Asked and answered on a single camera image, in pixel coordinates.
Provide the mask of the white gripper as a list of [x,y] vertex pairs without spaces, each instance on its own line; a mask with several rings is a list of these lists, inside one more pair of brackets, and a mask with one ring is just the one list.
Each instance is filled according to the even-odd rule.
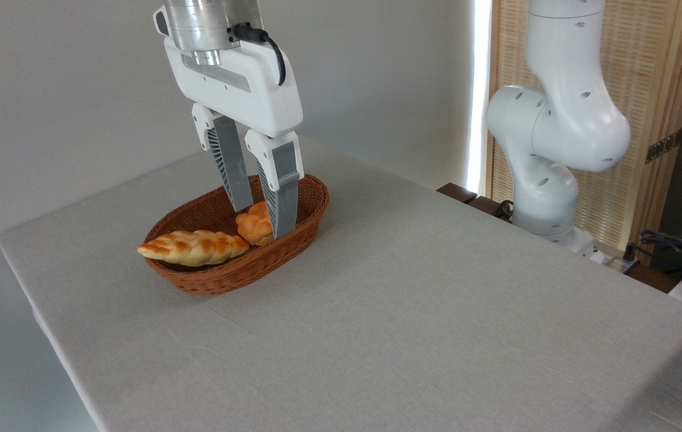
[[170,38],[164,47],[180,91],[197,102],[191,112],[196,133],[203,150],[214,157],[233,210],[254,204],[237,121],[252,128],[245,144],[257,160],[273,235],[278,239],[290,233],[297,219],[299,180],[305,176],[293,131],[304,112],[287,55],[286,79],[279,85],[280,66],[271,46],[242,42],[224,50],[217,66],[197,65]]

